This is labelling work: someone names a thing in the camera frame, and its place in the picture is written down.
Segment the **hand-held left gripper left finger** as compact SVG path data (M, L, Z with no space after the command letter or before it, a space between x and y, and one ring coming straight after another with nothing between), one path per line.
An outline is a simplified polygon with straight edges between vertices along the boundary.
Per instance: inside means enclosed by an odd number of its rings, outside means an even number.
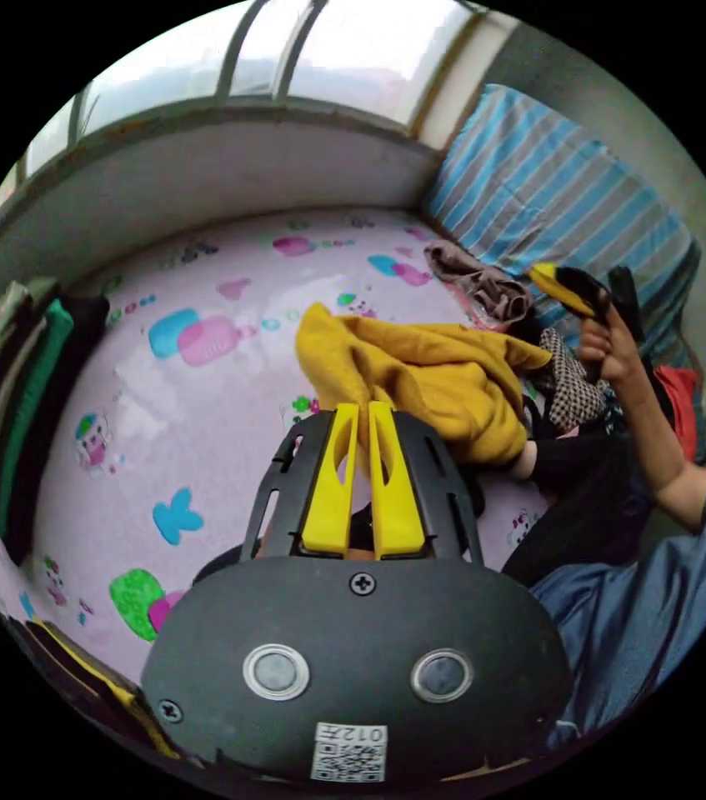
M303 548L311 553L348 551L358 421L352 403L339 404L331 415L302 529Z

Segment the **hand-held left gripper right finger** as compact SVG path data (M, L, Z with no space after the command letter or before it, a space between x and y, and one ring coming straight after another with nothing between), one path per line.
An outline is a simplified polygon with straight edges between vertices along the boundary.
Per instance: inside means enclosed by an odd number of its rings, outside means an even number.
M368 404L369 483L373 544L378 560L415 557L425 532L392 408Z

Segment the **person's right hand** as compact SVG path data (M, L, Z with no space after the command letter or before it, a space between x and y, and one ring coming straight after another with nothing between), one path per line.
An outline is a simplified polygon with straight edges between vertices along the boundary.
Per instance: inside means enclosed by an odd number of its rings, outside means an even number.
M597 367L599 376L615 390L643 372L636 342L610 302L600 319L581 322L578 355L585 366Z

